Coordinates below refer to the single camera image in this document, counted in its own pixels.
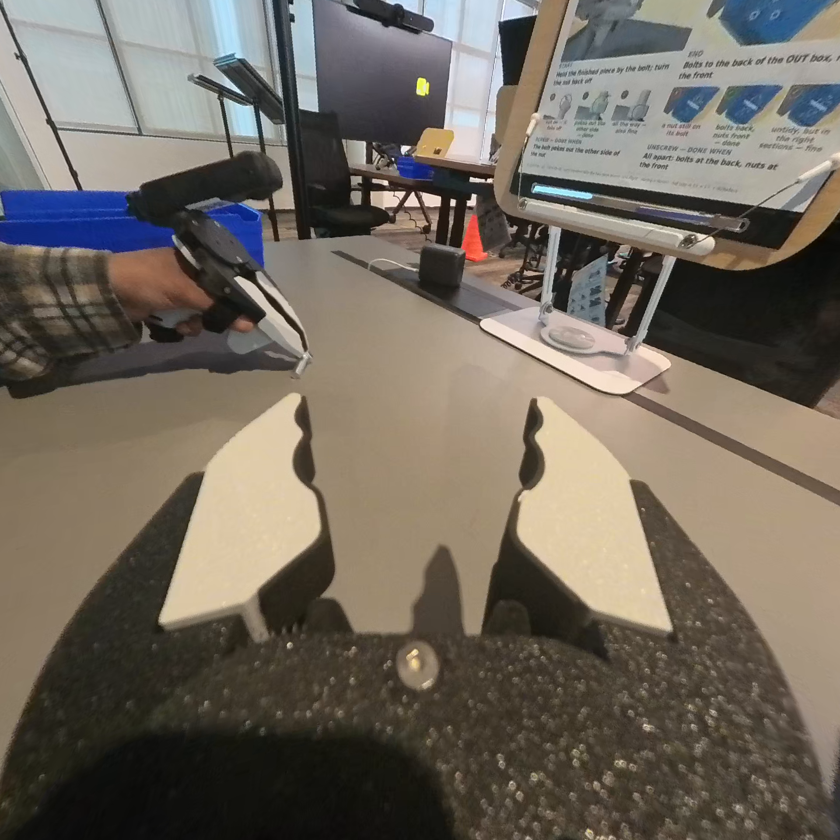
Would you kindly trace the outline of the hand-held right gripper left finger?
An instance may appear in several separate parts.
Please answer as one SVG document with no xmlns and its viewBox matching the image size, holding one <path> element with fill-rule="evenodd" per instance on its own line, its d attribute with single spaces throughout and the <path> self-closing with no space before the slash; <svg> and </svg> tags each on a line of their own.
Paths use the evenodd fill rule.
<svg viewBox="0 0 840 840">
<path fill-rule="evenodd" d="M 208 462 L 158 618 L 167 632 L 237 618 L 252 640 L 292 627 L 335 560 L 304 395 L 290 393 Z"/>
</svg>

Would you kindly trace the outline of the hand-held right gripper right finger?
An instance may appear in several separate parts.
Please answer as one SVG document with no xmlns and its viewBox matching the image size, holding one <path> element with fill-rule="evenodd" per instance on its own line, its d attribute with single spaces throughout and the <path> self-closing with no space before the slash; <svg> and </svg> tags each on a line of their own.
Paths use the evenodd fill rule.
<svg viewBox="0 0 840 840">
<path fill-rule="evenodd" d="M 546 396 L 530 401 L 523 445 L 482 631 L 505 617 L 542 637 L 583 637 L 601 624 L 671 635 L 625 468 Z"/>
</svg>

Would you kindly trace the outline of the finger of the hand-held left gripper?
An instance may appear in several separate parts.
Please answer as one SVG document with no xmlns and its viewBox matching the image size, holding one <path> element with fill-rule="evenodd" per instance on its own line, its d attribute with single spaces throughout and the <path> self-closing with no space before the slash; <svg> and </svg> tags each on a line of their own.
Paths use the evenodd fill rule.
<svg viewBox="0 0 840 840">
<path fill-rule="evenodd" d="M 284 321 L 297 330 L 301 336 L 303 353 L 310 352 L 308 337 L 298 315 L 267 274 L 257 271 L 252 279 L 237 276 L 234 283 L 263 312 L 261 316 L 247 315 L 255 326 L 263 320 L 272 320 L 276 323 Z"/>
<path fill-rule="evenodd" d="M 266 352 L 290 359 L 303 356 L 303 344 L 298 331 L 286 322 L 263 320 L 248 332 L 226 331 L 227 346 L 236 354 Z"/>
</svg>

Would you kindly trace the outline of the large blue storage bin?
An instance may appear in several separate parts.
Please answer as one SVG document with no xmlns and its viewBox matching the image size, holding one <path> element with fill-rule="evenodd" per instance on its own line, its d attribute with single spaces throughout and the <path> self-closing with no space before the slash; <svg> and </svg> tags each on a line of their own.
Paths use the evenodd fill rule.
<svg viewBox="0 0 840 840">
<path fill-rule="evenodd" d="M 7 245 L 126 253 L 172 245 L 173 231 L 157 222 L 169 213 L 201 209 L 225 227 L 262 264 L 263 223 L 253 208 L 221 201 L 207 191 L 144 185 L 132 193 L 2 191 L 1 240 Z"/>
</svg>

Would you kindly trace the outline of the person's left forearm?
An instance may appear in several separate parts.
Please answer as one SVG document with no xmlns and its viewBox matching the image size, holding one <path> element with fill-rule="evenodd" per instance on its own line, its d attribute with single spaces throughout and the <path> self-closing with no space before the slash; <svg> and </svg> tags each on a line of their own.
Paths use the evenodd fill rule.
<svg viewBox="0 0 840 840">
<path fill-rule="evenodd" d="M 106 250 L 1 245 L 2 385 L 140 341 L 110 283 L 110 257 Z"/>
</svg>

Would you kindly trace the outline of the person's left hand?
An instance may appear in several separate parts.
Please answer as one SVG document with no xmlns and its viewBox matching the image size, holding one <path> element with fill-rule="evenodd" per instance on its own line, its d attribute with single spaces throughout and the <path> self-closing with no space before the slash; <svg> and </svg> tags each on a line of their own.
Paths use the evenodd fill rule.
<svg viewBox="0 0 840 840">
<path fill-rule="evenodd" d="M 111 254 L 108 281 L 124 314 L 134 323 L 164 312 L 190 312 L 189 318 L 175 325 L 186 338 L 203 331 L 201 315 L 214 303 L 184 272 L 173 248 Z"/>
</svg>

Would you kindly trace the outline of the black tripod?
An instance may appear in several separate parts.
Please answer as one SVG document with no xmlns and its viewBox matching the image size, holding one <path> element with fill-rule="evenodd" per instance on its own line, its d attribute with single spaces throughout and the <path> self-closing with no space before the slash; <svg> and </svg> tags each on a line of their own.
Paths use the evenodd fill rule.
<svg viewBox="0 0 840 840">
<path fill-rule="evenodd" d="M 278 68 L 280 74 L 281 98 L 285 109 L 287 152 L 297 237 L 310 239 L 312 230 L 309 219 L 308 194 L 303 161 L 301 123 L 299 112 L 298 85 L 291 26 L 293 14 L 290 1 L 272 1 Z"/>
</svg>

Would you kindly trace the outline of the black music stand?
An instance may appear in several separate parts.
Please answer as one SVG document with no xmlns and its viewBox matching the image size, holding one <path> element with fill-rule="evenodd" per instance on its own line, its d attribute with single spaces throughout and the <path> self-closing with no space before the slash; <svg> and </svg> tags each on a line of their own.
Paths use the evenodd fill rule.
<svg viewBox="0 0 840 840">
<path fill-rule="evenodd" d="M 228 154 L 233 156 L 233 138 L 230 132 L 230 124 L 228 119 L 228 111 L 226 103 L 230 102 L 235 105 L 250 109 L 253 107 L 253 102 L 245 97 L 241 92 L 235 91 L 219 82 L 205 76 L 201 73 L 190 73 L 187 75 L 187 80 L 195 87 L 205 90 L 213 94 L 217 100 L 222 124 L 224 128 L 224 137 L 228 146 Z"/>
<path fill-rule="evenodd" d="M 262 154 L 267 154 L 262 121 L 263 117 L 267 117 L 275 125 L 285 125 L 286 114 L 280 95 L 246 59 L 239 58 L 234 53 L 215 58 L 213 65 L 234 83 L 247 100 L 255 116 L 259 150 Z"/>
</svg>

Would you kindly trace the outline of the black office chair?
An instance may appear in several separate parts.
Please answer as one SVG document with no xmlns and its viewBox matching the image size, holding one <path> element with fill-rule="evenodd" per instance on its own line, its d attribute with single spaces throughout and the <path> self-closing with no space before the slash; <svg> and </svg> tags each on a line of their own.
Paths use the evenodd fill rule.
<svg viewBox="0 0 840 840">
<path fill-rule="evenodd" d="M 389 222 L 378 206 L 352 203 L 350 165 L 334 112 L 299 111 L 310 225 L 317 238 L 366 236 Z"/>
</svg>

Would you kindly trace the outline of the black power adapter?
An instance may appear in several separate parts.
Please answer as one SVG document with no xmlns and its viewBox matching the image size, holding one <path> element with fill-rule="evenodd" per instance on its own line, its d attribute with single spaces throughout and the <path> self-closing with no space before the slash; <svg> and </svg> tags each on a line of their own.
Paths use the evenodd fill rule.
<svg viewBox="0 0 840 840">
<path fill-rule="evenodd" d="M 418 283 L 424 287 L 455 289 L 461 286 L 466 252 L 441 244 L 425 245 L 419 255 Z"/>
</svg>

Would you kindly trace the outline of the large black monitor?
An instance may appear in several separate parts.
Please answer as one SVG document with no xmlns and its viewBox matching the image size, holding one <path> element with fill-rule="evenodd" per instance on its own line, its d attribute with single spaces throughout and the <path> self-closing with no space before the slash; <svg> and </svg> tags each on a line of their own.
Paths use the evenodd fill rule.
<svg viewBox="0 0 840 840">
<path fill-rule="evenodd" d="M 342 139 L 410 146 L 445 126 L 451 40 L 385 27 L 341 2 L 311 9 L 318 109 L 338 116 Z"/>
</svg>

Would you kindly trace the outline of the wooden desk with black legs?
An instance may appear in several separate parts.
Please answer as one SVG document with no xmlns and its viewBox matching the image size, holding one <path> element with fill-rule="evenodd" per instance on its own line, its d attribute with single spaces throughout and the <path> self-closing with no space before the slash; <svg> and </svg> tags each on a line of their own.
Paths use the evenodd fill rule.
<svg viewBox="0 0 840 840">
<path fill-rule="evenodd" d="M 432 168 L 429 180 L 400 175 L 395 167 L 379 170 L 370 162 L 350 164 L 350 174 L 360 178 L 362 204 L 371 205 L 374 191 L 393 193 L 402 190 L 402 200 L 386 212 L 390 224 L 394 224 L 411 195 L 415 195 L 418 201 L 426 194 L 436 196 L 439 205 L 435 241 L 453 247 L 462 245 L 469 199 L 472 196 L 494 196 L 493 177 L 496 166 L 472 159 L 427 155 L 417 156 L 416 162 Z"/>
</svg>

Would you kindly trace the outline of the blue printed leaflet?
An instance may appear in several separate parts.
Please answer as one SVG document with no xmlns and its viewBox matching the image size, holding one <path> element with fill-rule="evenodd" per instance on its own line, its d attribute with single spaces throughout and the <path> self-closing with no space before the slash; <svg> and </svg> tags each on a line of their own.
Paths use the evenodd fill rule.
<svg viewBox="0 0 840 840">
<path fill-rule="evenodd" d="M 606 276 L 610 259 L 600 255 L 575 271 L 570 282 L 566 313 L 584 322 L 606 326 Z"/>
</svg>

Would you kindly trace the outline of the black webcam bar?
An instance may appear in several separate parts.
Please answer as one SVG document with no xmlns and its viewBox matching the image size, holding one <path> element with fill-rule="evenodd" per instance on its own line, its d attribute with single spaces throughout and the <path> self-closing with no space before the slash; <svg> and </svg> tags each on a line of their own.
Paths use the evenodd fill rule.
<svg viewBox="0 0 840 840">
<path fill-rule="evenodd" d="M 412 11 L 400 3 L 386 1 L 342 1 L 351 12 L 372 19 L 385 27 L 393 27 L 416 34 L 432 34 L 434 21 Z"/>
</svg>

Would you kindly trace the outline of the beige framed instruction screen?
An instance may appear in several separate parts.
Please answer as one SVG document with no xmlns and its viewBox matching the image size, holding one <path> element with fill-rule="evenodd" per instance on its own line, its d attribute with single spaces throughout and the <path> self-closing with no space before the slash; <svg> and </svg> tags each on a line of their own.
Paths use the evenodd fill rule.
<svg viewBox="0 0 840 840">
<path fill-rule="evenodd" d="M 727 270 L 838 218 L 838 2 L 542 2 L 507 213 Z"/>
</svg>

